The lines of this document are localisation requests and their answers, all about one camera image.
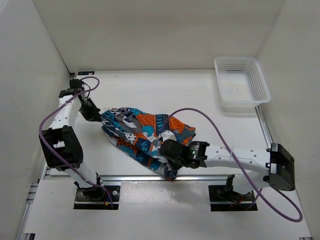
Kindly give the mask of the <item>colourful patterned shorts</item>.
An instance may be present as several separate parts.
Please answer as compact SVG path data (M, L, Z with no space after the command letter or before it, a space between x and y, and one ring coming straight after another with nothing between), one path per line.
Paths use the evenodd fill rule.
M172 182L179 167L173 167L160 154L163 131L174 133L176 142L188 146L196 135L196 128L168 114L150 114L137 108L109 108L101 114L101 129L109 141L127 156Z

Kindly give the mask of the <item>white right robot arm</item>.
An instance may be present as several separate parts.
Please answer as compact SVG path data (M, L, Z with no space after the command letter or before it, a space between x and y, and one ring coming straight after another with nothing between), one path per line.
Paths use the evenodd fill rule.
M224 193L230 200L266 187L286 192L296 189L294 157L278 143L265 150L228 150L203 141L186 146L170 139L163 142L159 152L174 166L242 170L242 174L227 177Z

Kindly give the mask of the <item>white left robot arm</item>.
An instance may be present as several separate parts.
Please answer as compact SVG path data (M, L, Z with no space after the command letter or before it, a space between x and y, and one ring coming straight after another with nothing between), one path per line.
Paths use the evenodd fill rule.
M47 166L69 175L82 194L94 201L107 193L97 172L84 162L82 146L74 131L78 114L88 122L102 122L100 109L90 98L93 90L85 79L71 79L59 93L59 107L39 126L39 140Z

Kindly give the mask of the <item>blue label sticker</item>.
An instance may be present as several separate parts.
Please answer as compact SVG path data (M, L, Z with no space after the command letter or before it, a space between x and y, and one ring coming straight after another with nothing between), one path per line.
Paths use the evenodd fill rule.
M92 76L95 74L95 71L79 71L78 76Z

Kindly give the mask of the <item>white perforated plastic basket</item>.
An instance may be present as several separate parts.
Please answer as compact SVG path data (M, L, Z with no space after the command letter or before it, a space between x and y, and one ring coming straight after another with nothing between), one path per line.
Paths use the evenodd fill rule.
M271 100L260 64L255 58L216 57L214 69L225 110L247 112Z

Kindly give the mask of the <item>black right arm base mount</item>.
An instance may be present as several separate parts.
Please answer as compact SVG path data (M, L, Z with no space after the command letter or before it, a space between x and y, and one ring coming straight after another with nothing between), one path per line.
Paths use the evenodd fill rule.
M223 185L208 186L211 212L246 212L257 211L256 196L253 191L239 194L225 191Z

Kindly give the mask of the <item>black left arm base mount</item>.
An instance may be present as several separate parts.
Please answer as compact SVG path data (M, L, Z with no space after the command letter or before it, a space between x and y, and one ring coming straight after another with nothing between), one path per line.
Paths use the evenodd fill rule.
M116 211L120 205L121 184L112 182L104 185L108 190L77 188L74 197L74 210L109 210Z

